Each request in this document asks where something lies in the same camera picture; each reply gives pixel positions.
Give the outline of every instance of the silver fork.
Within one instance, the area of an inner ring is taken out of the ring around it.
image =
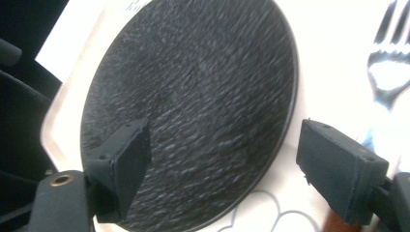
[[[380,127],[387,127],[383,120],[394,108],[401,92],[410,85],[410,0],[390,3],[373,43],[373,51],[367,61],[367,74],[374,96],[375,115],[381,120],[373,125],[359,142],[379,154],[374,133]]]

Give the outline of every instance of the round plate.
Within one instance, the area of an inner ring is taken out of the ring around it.
[[[271,0],[155,0],[104,55],[81,153],[148,118],[152,164],[132,231],[199,229],[228,213],[274,160],[290,122],[297,55]]]

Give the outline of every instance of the table surface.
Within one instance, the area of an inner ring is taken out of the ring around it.
[[[82,170],[80,121],[88,88],[110,43],[146,2],[108,0],[102,7],[70,77],[44,120],[42,143],[58,170]],[[369,126],[372,92],[366,62],[388,2],[276,2],[290,24],[299,54],[300,82],[290,129],[276,160],[254,191],[239,207],[202,232],[318,231],[329,208],[308,185],[295,161],[302,120],[310,118],[332,125],[352,138]],[[409,93],[403,96],[403,101],[397,101],[401,105],[397,112],[406,108],[404,102],[410,102]],[[394,172],[397,157],[389,161],[390,172]],[[99,228],[121,231],[115,225]]]

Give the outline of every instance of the textured plate surface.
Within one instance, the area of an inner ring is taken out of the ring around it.
[[[153,163],[126,221],[185,231],[231,210],[274,160],[292,113],[297,57],[270,0],[154,0],[95,74],[81,154],[147,117]]]

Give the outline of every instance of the fork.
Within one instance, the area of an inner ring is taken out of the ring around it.
[[[385,153],[389,153],[387,151],[391,145],[374,138],[376,133],[389,127],[386,119],[394,108],[395,100],[410,85],[409,9],[410,0],[394,0],[390,3],[367,61],[367,75],[374,100],[373,116],[378,119],[365,137],[358,141],[385,159],[389,155]]]

